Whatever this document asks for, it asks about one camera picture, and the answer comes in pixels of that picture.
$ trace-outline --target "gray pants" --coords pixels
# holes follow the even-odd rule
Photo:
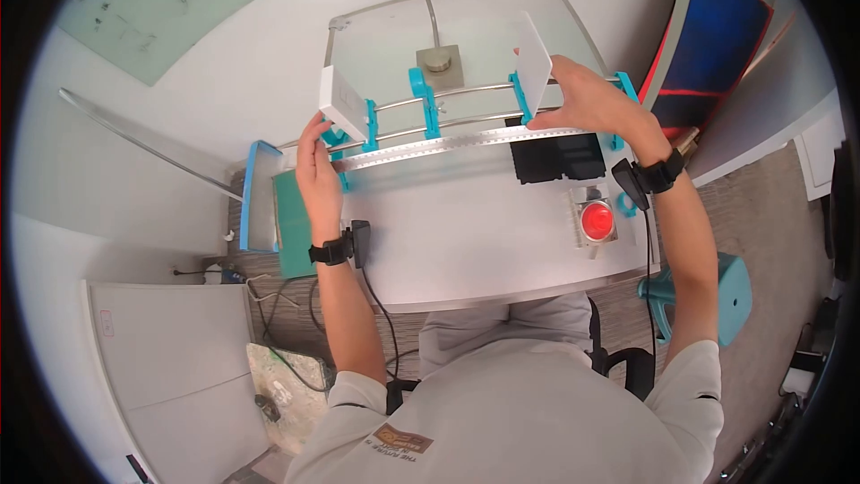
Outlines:
[[[419,377],[502,339],[568,342],[592,351],[591,303],[584,291],[515,303],[432,312],[418,333]]]

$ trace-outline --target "left hand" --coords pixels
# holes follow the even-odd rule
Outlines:
[[[314,246],[340,238],[340,211],[343,189],[340,178],[328,159],[328,150],[319,140],[331,127],[320,111],[310,119],[298,139],[296,181],[305,201]]]

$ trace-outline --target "white t-shirt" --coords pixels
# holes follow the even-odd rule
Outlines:
[[[526,339],[434,372],[390,417],[385,395],[339,372],[286,482],[690,484],[710,472],[722,429],[709,340],[679,353],[644,403],[592,371],[577,346]]]

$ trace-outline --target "perforated metal ruler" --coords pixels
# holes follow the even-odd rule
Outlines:
[[[461,147],[516,143],[519,141],[531,141],[533,139],[583,133],[589,133],[589,131],[577,130],[575,128],[532,131],[527,129],[525,125],[518,125],[498,130],[479,131],[478,133],[441,136],[438,139],[431,139],[429,141],[386,147],[373,152],[367,152],[366,154],[358,154],[357,156],[334,160],[331,164],[339,173],[345,173],[359,170],[360,168],[375,167],[384,163],[393,163],[394,161],[450,152]]]

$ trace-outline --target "black wristband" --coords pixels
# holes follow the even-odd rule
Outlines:
[[[650,167],[639,167],[639,181],[646,192],[661,193],[672,189],[675,179],[683,169],[684,156],[677,148],[673,148],[669,159],[659,161]]]
[[[353,256],[353,241],[347,239],[346,235],[331,242],[325,242],[322,246],[310,246],[308,249],[310,263],[323,262],[326,265],[343,264]]]

